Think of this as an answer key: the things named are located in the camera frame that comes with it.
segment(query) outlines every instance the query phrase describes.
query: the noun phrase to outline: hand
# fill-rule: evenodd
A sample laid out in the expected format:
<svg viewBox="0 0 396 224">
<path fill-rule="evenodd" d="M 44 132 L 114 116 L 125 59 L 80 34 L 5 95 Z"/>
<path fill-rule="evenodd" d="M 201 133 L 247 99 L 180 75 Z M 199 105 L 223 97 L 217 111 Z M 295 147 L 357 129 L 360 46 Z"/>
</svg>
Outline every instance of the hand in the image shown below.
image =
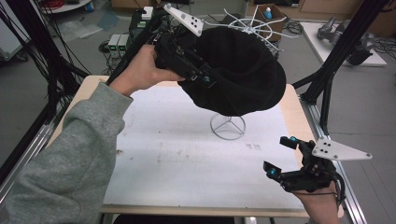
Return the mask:
<svg viewBox="0 0 396 224">
<path fill-rule="evenodd" d="M 183 81 L 184 77 L 155 66 L 157 53 L 152 45 L 144 45 L 128 67 L 110 83 L 109 87 L 130 96 L 134 91 L 146 90 L 162 81 Z"/>
<path fill-rule="evenodd" d="M 308 215 L 318 224 L 338 224 L 337 202 L 335 200 L 335 185 L 332 182 L 328 188 L 318 189 L 312 193 L 305 190 L 294 191 L 300 199 Z"/>
</svg>

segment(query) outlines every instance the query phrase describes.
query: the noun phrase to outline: white triangular bracket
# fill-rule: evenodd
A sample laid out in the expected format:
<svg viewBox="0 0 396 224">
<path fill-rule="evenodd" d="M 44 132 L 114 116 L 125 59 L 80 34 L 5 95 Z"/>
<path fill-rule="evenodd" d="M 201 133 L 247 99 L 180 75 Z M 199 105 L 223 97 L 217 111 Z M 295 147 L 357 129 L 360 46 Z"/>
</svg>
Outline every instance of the white triangular bracket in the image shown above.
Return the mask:
<svg viewBox="0 0 396 224">
<path fill-rule="evenodd" d="M 196 17 L 193 17 L 192 15 L 177 10 L 169 3 L 166 4 L 163 8 L 195 35 L 201 36 L 202 30 L 204 28 L 204 20 L 198 19 Z"/>
<path fill-rule="evenodd" d="M 334 161 L 361 161 L 373 157 L 370 153 L 325 138 L 319 138 L 312 155 Z"/>
</svg>

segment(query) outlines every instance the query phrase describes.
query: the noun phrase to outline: black cap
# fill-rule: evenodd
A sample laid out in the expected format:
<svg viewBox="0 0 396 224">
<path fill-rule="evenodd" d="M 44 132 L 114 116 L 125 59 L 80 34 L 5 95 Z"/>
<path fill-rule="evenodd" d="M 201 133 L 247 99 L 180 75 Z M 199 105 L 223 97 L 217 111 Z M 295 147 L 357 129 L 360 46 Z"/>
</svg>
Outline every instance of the black cap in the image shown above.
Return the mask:
<svg viewBox="0 0 396 224">
<path fill-rule="evenodd" d="M 217 81 L 211 88 L 178 82 L 197 106 L 235 117 L 269 109 L 282 98 L 285 72 L 257 36 L 216 27 L 203 31 L 195 49 Z"/>
</svg>

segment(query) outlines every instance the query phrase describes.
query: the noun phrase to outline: gray sweatshirt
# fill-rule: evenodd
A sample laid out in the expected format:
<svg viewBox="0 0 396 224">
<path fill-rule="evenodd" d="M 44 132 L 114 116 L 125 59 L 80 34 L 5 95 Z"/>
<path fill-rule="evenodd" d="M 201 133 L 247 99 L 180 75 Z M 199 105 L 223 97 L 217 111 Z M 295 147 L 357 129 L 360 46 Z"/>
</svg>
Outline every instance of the gray sweatshirt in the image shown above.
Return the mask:
<svg viewBox="0 0 396 224">
<path fill-rule="evenodd" d="M 8 223 L 95 223 L 132 100 L 100 83 L 77 103 L 61 134 L 19 174 L 6 200 Z"/>
</svg>

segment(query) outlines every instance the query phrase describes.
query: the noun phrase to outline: floor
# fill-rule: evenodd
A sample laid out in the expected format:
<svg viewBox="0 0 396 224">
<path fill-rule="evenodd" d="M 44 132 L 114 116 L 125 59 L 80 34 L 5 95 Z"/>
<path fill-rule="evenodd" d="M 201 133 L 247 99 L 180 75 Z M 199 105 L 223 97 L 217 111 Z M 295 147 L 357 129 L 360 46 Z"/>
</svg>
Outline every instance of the floor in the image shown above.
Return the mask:
<svg viewBox="0 0 396 224">
<path fill-rule="evenodd" d="M 109 13 L 105 0 L 97 0 L 93 13 L 75 10 L 56 17 L 59 23 L 81 21 L 98 24 L 103 31 L 86 39 L 70 37 L 71 50 L 92 74 L 106 70 L 106 59 L 99 45 L 112 34 L 128 31 L 130 12 Z M 59 39 L 54 39 L 62 53 Z M 279 62 L 288 83 L 307 77 L 320 68 L 320 61 L 306 38 L 283 38 Z M 367 223 L 396 223 L 396 61 L 386 54 L 384 67 L 342 66 L 332 85 L 329 132 L 333 141 L 371 152 L 370 161 L 345 161 L 349 182 L 359 200 Z M 32 61 L 12 61 L 0 67 L 0 164 L 33 123 L 47 102 L 47 83 Z M 306 87 L 297 90 L 303 93 Z M 276 218 L 276 223 L 305 223 L 306 220 Z M 258 223 L 270 223 L 259 218 Z"/>
</svg>

